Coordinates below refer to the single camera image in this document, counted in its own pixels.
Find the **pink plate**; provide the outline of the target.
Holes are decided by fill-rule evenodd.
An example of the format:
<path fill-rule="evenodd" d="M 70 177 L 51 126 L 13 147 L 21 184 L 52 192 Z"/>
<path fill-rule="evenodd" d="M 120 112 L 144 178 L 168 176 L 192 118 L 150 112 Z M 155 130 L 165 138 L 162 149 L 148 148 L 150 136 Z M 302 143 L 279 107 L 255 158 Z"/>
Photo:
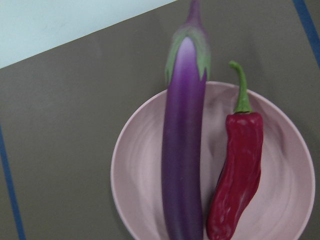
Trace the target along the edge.
<path fill-rule="evenodd" d="M 146 101 L 123 127 L 112 156 L 113 199 L 124 225 L 136 240 L 166 240 L 161 187 L 161 147 L 166 92 Z M 226 158 L 226 116 L 238 87 L 206 84 L 200 158 L 203 213 Z M 315 171 L 309 149 L 292 121 L 273 103 L 249 91 L 252 109 L 262 115 L 264 140 L 258 190 L 244 210 L 235 240 L 296 240 L 310 218 Z"/>

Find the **purple eggplant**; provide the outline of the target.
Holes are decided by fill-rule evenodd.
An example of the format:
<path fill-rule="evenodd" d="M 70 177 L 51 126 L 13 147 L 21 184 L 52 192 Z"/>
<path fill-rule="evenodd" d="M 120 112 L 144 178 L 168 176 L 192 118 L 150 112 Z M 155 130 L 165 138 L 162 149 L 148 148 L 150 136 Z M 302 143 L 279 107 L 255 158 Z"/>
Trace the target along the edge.
<path fill-rule="evenodd" d="M 165 80 L 167 95 L 161 151 L 161 191 L 171 240 L 201 240 L 203 214 L 200 156 L 206 82 L 211 70 L 200 2 L 190 3 L 186 22 L 174 33 Z"/>

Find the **red chili pepper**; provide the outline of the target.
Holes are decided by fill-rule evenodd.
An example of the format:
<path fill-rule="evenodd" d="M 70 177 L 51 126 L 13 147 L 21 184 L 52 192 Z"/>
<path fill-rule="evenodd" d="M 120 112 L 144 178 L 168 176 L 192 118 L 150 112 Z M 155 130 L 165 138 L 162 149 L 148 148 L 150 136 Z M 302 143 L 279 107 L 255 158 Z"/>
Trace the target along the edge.
<path fill-rule="evenodd" d="M 261 179 L 263 117 L 251 108 L 243 68 L 233 60 L 229 66 L 238 74 L 239 90 L 234 113 L 227 115 L 225 120 L 226 159 L 206 220 L 206 234 L 210 240 L 232 238 Z"/>

